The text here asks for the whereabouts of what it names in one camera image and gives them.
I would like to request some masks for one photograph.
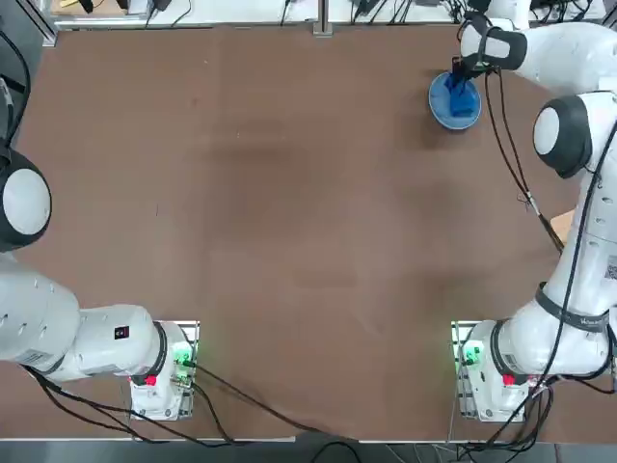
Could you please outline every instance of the brown table surface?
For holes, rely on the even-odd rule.
[[[460,134],[430,115],[427,89],[455,36],[62,34],[43,54],[19,143],[46,174],[53,217],[18,258],[85,308],[199,319],[200,362],[296,420],[359,439],[445,439],[450,320],[512,314],[557,260],[517,201],[486,111]],[[528,180],[547,216],[563,213],[577,182],[530,144],[548,95],[513,75],[505,86]],[[116,436],[56,411],[16,366],[1,373],[1,437]],[[295,434],[200,381],[230,434]],[[67,386],[112,403],[126,388]],[[615,441],[617,402],[556,389],[543,440]],[[176,426],[216,436],[201,403]],[[492,429],[460,419],[454,438]]]

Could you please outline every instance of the green led light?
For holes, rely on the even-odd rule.
[[[482,350],[484,345],[479,340],[469,340],[465,343],[463,348],[463,362],[465,365],[475,365],[480,363],[480,357],[482,356]]]
[[[191,360],[192,354],[193,354],[193,351],[191,349],[177,349],[174,352],[174,359],[177,362],[188,361],[188,360]]]

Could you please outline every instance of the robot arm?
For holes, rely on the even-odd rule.
[[[557,95],[540,111],[533,142],[561,177],[584,171],[575,219],[553,274],[507,320],[487,320],[469,341],[480,355],[467,365],[482,421],[506,421],[526,398],[530,378],[543,373],[555,343],[572,270],[583,203],[617,122],[617,34],[591,23],[528,29],[529,2],[494,0],[461,36],[463,70],[512,70]],[[550,374],[587,374],[609,355],[606,325],[617,305],[617,153],[610,148],[582,233],[566,322]]]
[[[146,309],[80,309],[75,296],[10,255],[0,255],[0,360],[35,368],[52,381],[99,374],[130,378],[132,407],[154,420],[190,409],[178,360],[195,360],[181,328],[153,321]]]
[[[175,360],[195,360],[182,330],[153,322],[137,306],[81,310],[72,292],[13,259],[10,251],[47,229],[51,194],[19,152],[0,147],[0,161],[0,360],[53,381],[128,376],[135,410],[156,420],[177,418],[187,401],[180,378],[188,375]]]

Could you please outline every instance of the white casing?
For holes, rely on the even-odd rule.
[[[588,171],[596,168],[612,126],[617,121],[617,102],[609,92],[579,95],[587,108],[592,137]],[[612,147],[604,160],[602,183],[594,193],[580,247],[577,274],[568,311],[600,315],[617,305],[617,151]],[[575,218],[561,259],[544,292],[562,305],[572,269],[572,259],[580,226],[580,214],[592,174],[583,175]],[[614,266],[611,276],[609,267]],[[559,320],[531,300],[506,322],[499,337],[499,349],[512,359],[510,368],[525,373],[541,373],[554,345]],[[608,339],[565,326],[551,373],[586,374],[598,369],[606,359]]]
[[[161,325],[167,352],[156,384],[138,387],[132,382],[131,396],[134,410],[156,420],[175,420],[186,393],[173,382],[181,369],[174,358],[192,347],[175,323]],[[120,327],[128,328],[128,336],[116,339]],[[10,254],[0,255],[0,360],[36,368],[52,381],[69,381],[103,373],[142,375],[155,365],[159,352],[158,331],[143,307],[80,310],[65,287]]]
[[[545,108],[540,111],[538,119],[533,126],[533,146],[539,155],[550,152],[557,143],[559,135],[559,116],[553,108]]]
[[[520,386],[505,386],[495,368],[489,344],[495,324],[492,320],[486,320],[473,327],[468,340],[476,344],[481,342],[483,349],[477,364],[464,367],[471,383],[473,405],[482,422],[505,422],[529,393],[528,382]]]
[[[497,9],[491,2],[489,11]],[[496,27],[513,30],[508,16],[490,16]],[[599,24],[566,22],[527,29],[519,27],[526,37],[527,51],[523,63],[514,72],[556,95],[577,95],[597,90],[617,91],[617,33]],[[477,53],[481,36],[466,27],[461,37],[461,55]],[[510,45],[488,37],[485,56],[504,58]]]
[[[18,169],[5,183],[2,205],[7,221],[16,231],[37,234],[49,221],[51,194],[37,172]]]
[[[75,339],[78,309],[68,289],[0,255],[0,360],[50,368]]]
[[[190,350],[191,345],[175,323],[163,321],[161,324],[168,343],[165,364],[156,377],[155,385],[137,386],[131,382],[132,408],[152,420],[177,420],[182,397],[186,392],[174,382],[178,372],[174,358],[178,351]]]
[[[54,381],[93,374],[143,374],[154,365],[160,340],[143,307],[117,305],[79,311],[75,341],[60,366],[48,375]],[[128,327],[128,338],[115,339],[115,330]]]
[[[488,15],[497,13],[502,13],[502,18],[494,20],[491,17],[494,25],[512,30],[508,26],[510,21],[515,28],[523,29],[519,33],[526,37],[526,55],[515,72],[558,95],[579,94],[587,110],[592,155],[582,175],[567,245],[544,288],[550,300],[561,305],[572,268],[587,189],[609,133],[617,121],[617,97],[614,93],[617,90],[617,34],[589,23],[555,24],[528,30],[524,21],[517,19],[512,2],[493,1]],[[473,27],[467,27],[461,40],[462,55],[469,56],[477,52],[479,43],[480,35]],[[508,43],[487,39],[485,55],[503,58],[508,53]],[[606,90],[609,92],[592,93]],[[558,134],[560,122],[557,114],[551,111],[554,113],[553,110],[546,110],[541,114],[534,127],[534,145],[540,155],[553,148]],[[568,305],[572,313],[598,315],[617,305],[615,143],[604,161],[600,188],[594,193],[583,233],[577,275]],[[526,397],[529,381],[518,387],[504,386],[491,351],[493,326],[493,321],[485,321],[472,330],[469,340],[484,348],[479,363],[467,369],[479,419],[503,422]],[[552,352],[558,326],[559,320],[532,299],[501,328],[498,337],[500,357],[518,374],[541,374]],[[550,374],[586,374],[595,371],[604,364],[607,353],[608,339],[605,333],[588,333],[566,325]]]

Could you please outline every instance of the label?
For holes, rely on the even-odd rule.
[[[33,367],[37,364],[44,364],[49,359],[51,359],[51,354],[40,352],[39,350],[28,349],[23,354],[13,358],[13,361],[18,364]]]
[[[608,256],[604,277],[609,280],[617,280],[617,256]]]
[[[517,358],[514,355],[503,354],[502,357],[503,357],[503,360],[505,360],[506,364],[508,364],[508,367],[510,367],[513,370],[518,369]]]
[[[128,338],[128,326],[119,326],[114,330],[114,340],[125,340]]]

